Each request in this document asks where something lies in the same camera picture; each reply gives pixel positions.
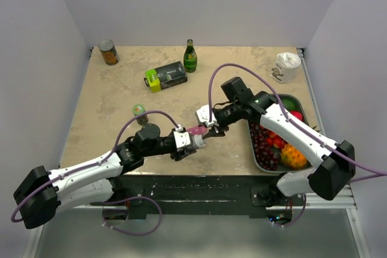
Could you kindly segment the pink weekly pill organizer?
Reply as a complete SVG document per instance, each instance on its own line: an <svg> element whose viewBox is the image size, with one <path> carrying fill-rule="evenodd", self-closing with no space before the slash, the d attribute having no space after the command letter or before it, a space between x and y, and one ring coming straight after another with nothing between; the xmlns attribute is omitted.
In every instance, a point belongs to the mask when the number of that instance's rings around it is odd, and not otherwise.
<svg viewBox="0 0 387 258"><path fill-rule="evenodd" d="M194 126L191 128L187 128L186 131L191 135L205 135L208 133L208 128L205 126Z"/></svg>

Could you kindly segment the grey pill bottle white cap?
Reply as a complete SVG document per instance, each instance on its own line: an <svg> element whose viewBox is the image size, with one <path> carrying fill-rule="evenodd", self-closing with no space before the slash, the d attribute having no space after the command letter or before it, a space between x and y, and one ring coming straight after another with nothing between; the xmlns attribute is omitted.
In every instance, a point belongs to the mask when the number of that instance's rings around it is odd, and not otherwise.
<svg viewBox="0 0 387 258"><path fill-rule="evenodd" d="M202 149L206 144L202 135L191 135L191 148L193 150Z"/></svg>

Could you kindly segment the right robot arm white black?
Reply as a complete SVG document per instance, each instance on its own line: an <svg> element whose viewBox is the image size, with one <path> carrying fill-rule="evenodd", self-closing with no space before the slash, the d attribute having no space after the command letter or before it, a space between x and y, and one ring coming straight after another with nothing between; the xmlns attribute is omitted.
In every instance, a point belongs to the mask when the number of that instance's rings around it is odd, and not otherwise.
<svg viewBox="0 0 387 258"><path fill-rule="evenodd" d="M284 205L291 196L305 193L331 201L355 175L349 162L355 157L354 146L348 141L338 143L316 132L285 110L279 97L264 91L253 94L240 77L221 87L229 105L221 109L204 105L196 113L198 122L209 128L208 136L223 136L230 124L245 119L279 135L311 165L280 174L261 195L267 202Z"/></svg>

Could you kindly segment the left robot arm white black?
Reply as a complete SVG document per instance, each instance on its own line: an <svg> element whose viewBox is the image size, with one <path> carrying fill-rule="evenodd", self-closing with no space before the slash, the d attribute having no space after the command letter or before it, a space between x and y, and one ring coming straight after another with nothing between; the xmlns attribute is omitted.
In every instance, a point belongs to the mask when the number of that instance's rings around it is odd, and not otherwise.
<svg viewBox="0 0 387 258"><path fill-rule="evenodd" d="M204 146L201 135L185 128L162 137L157 125L146 124L133 137L95 159L63 169L32 169L13 194L15 212L21 217L13 215L11 220L23 222L30 230L78 205L106 201L119 205L125 199L125 190L111 184L112 179L141 167L146 157L168 154L172 160L180 161Z"/></svg>

